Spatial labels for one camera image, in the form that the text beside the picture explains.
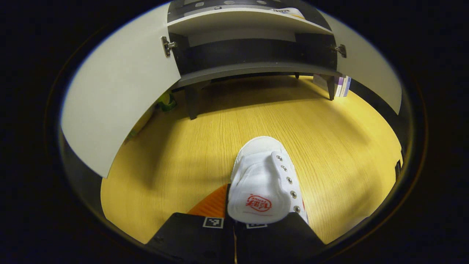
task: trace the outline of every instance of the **metal hinge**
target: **metal hinge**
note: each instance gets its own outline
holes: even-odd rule
[[[171,56],[171,49],[177,47],[176,42],[168,42],[168,39],[166,37],[161,37],[161,43],[163,44],[163,50],[165,51],[166,57]]]
[[[342,57],[343,57],[343,58],[347,58],[347,51],[346,51],[346,49],[345,49],[345,45],[341,44],[341,45],[338,46],[338,47],[332,46],[332,47],[330,47],[330,48],[331,48],[331,50],[335,50],[335,51],[337,51],[338,53],[342,54]]]

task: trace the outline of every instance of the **wooden floor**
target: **wooden floor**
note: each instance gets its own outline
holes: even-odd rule
[[[211,84],[201,112],[158,112],[117,154],[101,202],[108,220],[142,243],[174,212],[186,213],[229,183],[239,149],[272,136],[290,154],[310,226],[329,243],[370,215],[395,182],[401,147],[391,127],[350,92],[328,100],[312,77],[233,79]]]

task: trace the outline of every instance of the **shelf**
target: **shelf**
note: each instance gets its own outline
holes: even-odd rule
[[[294,33],[333,35],[332,31],[307,20],[270,10],[228,8],[190,15],[167,24],[170,33],[183,36],[232,28],[271,28]]]
[[[173,88],[183,87],[198,82],[217,78],[264,72],[300,72],[316,73],[330,76],[342,76],[341,73],[324,67],[295,62],[250,62],[198,70],[181,76]]]

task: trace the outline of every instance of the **white cabinet door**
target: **white cabinet door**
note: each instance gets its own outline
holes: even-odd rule
[[[105,39],[70,83],[61,116],[78,157],[107,178],[121,144],[142,114],[181,76],[166,57],[169,3],[135,18]]]
[[[336,45],[343,44],[347,57],[337,54],[337,71],[352,77],[381,97],[399,113],[402,100],[402,86],[391,65],[357,32],[344,23],[319,11],[331,27]]]

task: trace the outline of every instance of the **red logo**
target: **red logo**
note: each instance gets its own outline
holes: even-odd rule
[[[248,200],[246,201],[246,206],[249,206],[259,212],[265,212],[272,208],[272,203],[264,197],[251,194],[251,196],[249,196]]]

